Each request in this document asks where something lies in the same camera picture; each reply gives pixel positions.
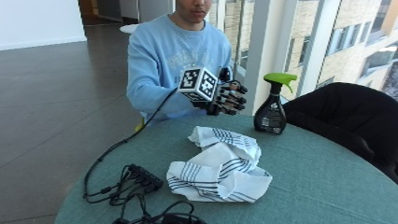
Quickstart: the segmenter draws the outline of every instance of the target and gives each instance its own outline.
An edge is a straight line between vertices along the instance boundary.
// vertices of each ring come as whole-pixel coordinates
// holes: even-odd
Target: person
[[[179,84],[189,67],[205,67],[214,76],[229,67],[231,46],[205,16],[211,0],[175,0],[175,11],[141,23],[129,37],[126,97],[145,122]],[[150,123],[205,114],[179,92],[165,101]]]

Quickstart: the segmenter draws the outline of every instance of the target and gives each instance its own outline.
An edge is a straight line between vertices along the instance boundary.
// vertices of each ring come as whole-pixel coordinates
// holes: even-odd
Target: green spray nozzle
[[[288,87],[290,92],[294,92],[288,84],[291,80],[296,80],[296,75],[290,75],[286,73],[270,73],[263,76],[263,80],[286,85]]]

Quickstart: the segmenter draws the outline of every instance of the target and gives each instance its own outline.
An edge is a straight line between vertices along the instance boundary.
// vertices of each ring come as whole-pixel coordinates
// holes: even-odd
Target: white towel
[[[194,131],[187,138],[198,147],[201,147],[201,150],[205,150],[214,143],[226,143],[235,154],[242,159],[249,160],[253,166],[257,166],[260,149],[254,138],[223,129],[199,126],[194,128]]]
[[[207,136],[207,133],[201,134],[203,130],[213,131],[211,128],[197,127],[194,133]],[[263,195],[272,180],[271,175],[255,167],[251,159],[245,159],[251,156],[246,154],[242,158],[235,154],[238,151],[238,154],[243,155],[245,149],[223,141],[214,141],[207,145],[207,139],[202,138],[206,141],[205,148],[194,158],[187,162],[171,162],[166,173],[171,192],[185,195],[190,201],[253,203]],[[194,142],[203,146],[201,140]]]

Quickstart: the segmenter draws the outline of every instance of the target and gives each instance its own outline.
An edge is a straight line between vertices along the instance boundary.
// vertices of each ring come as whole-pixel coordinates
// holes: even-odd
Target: glass pane
[[[331,82],[387,86],[398,40],[388,6],[388,0],[342,0],[316,88]]]
[[[213,1],[211,7],[207,13],[209,22],[217,27],[217,20],[218,20],[218,1]]]
[[[308,41],[311,39],[312,22],[318,8],[318,0],[298,1],[294,15],[294,26],[291,30],[291,39],[288,53],[284,61],[284,73],[296,75],[296,81],[291,82],[294,92],[287,88],[282,88],[280,95],[287,99],[295,98],[296,87],[302,73],[302,63],[307,51]]]
[[[233,46],[233,60],[235,61],[237,59],[237,64],[239,64],[239,66],[243,68],[246,67],[247,62],[254,4],[254,0],[246,0],[243,3],[241,37],[238,37],[238,23],[242,3],[239,0],[226,0],[225,3],[223,32]]]

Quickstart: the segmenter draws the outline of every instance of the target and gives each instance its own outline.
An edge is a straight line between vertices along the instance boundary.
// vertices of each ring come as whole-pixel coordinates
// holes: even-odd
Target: green round table
[[[398,186],[366,161],[292,125],[287,124],[282,135],[259,133],[254,130],[253,117],[241,115],[186,117],[146,128],[99,162],[87,190],[98,191],[114,184],[123,166],[134,163],[163,181],[161,189],[145,196],[150,215],[158,215],[173,202],[185,200],[171,193],[165,174],[171,161],[187,161],[199,153],[187,139],[195,126],[253,137],[262,150],[257,166],[274,178],[254,203],[191,202],[194,215],[207,223],[398,223]],[[82,199],[83,176],[66,195],[57,224],[111,223],[119,217],[119,206],[107,202],[89,204]],[[141,215],[138,201],[133,199],[123,218],[133,220]]]

